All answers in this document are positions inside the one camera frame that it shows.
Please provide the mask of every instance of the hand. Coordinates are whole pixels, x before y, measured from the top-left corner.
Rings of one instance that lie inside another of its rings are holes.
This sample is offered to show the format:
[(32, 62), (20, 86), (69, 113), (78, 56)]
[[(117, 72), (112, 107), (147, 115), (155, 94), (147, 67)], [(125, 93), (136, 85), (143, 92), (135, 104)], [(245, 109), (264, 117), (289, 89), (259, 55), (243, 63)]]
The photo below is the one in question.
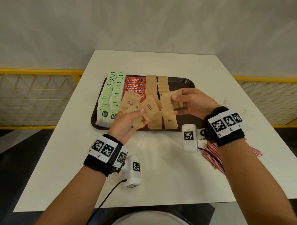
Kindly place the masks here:
[(182, 88), (183, 95), (172, 96), (172, 100), (183, 102), (186, 109), (174, 111), (176, 115), (191, 114), (200, 119), (203, 119), (211, 114), (211, 112), (220, 105), (211, 97), (204, 94), (202, 91), (195, 88)]
[[(118, 141), (122, 142), (123, 145), (131, 138), (135, 130), (130, 130), (132, 126), (132, 121), (144, 113), (144, 109), (137, 110), (135, 112), (123, 114), (118, 112), (116, 118), (111, 125), (108, 133), (109, 135), (116, 138)], [(146, 125), (149, 121), (143, 120), (143, 125)]]

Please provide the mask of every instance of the white table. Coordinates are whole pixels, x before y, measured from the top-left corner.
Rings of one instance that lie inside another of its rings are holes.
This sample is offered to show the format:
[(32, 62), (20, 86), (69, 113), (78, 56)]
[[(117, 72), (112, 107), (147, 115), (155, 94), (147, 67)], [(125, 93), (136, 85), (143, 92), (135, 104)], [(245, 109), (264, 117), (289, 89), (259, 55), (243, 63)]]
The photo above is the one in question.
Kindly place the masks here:
[[(96, 50), (52, 134), (14, 212), (40, 211), (54, 200), (80, 170), (94, 139), (106, 133), (90, 123), (103, 80), (110, 70), (129, 75), (185, 77), (211, 97), (227, 99), (237, 111), (248, 108), (257, 119), (244, 128), (260, 160), (288, 198), (297, 198), (297, 159), (216, 56)], [(233, 202), (225, 176), (198, 153), (182, 150), (180, 132), (138, 131), (126, 144), (141, 160), (142, 184), (119, 186), (103, 207)], [(108, 177), (98, 207), (118, 183)]]

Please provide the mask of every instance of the concrete wall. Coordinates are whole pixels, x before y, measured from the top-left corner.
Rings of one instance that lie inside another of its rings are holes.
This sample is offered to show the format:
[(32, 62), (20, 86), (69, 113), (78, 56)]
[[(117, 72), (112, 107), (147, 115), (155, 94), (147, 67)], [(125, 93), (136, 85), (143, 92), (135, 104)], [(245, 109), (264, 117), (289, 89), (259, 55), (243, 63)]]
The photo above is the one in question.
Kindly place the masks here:
[(94, 49), (217, 55), (297, 74), (295, 0), (2, 0), (0, 68), (85, 69)]

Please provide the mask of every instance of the pile of red stirrers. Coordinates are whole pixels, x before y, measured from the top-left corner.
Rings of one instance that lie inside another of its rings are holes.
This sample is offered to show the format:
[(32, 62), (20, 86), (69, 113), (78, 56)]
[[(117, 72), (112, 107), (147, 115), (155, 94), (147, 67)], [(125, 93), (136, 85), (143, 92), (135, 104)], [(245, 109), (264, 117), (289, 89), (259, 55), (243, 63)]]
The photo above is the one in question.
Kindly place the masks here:
[[(262, 156), (263, 154), (250, 146), (252, 151), (259, 157)], [(214, 169), (219, 169), (223, 174), (225, 174), (224, 169), (223, 169), (223, 164), (222, 160), (219, 154), (219, 149), (216, 143), (211, 143), (207, 142), (207, 147), (204, 147), (205, 150), (201, 150), (203, 153), (203, 156), (211, 163), (212, 167)]]

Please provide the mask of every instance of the person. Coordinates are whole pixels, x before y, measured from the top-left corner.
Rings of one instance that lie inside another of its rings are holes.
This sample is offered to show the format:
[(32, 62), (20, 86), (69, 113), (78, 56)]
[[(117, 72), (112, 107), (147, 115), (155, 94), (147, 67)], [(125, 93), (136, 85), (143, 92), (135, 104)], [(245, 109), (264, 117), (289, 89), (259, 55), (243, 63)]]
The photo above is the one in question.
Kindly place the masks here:
[[(198, 89), (183, 88), (182, 93), (181, 96), (172, 96), (174, 101), (184, 102), (185, 106), (180, 111), (174, 111), (176, 115), (191, 114), (205, 119), (220, 106)], [(129, 114), (119, 112), (108, 135), (126, 144), (134, 133), (130, 131), (132, 120), (143, 113), (143, 109)], [(297, 224), (296, 215), (285, 193), (250, 150), (244, 138), (220, 146), (219, 153), (232, 192), (248, 224)], [(103, 173), (83, 166), (44, 211), (36, 225), (85, 225), (105, 180)], [(126, 215), (114, 224), (139, 223), (188, 224), (172, 214), (156, 211)]]

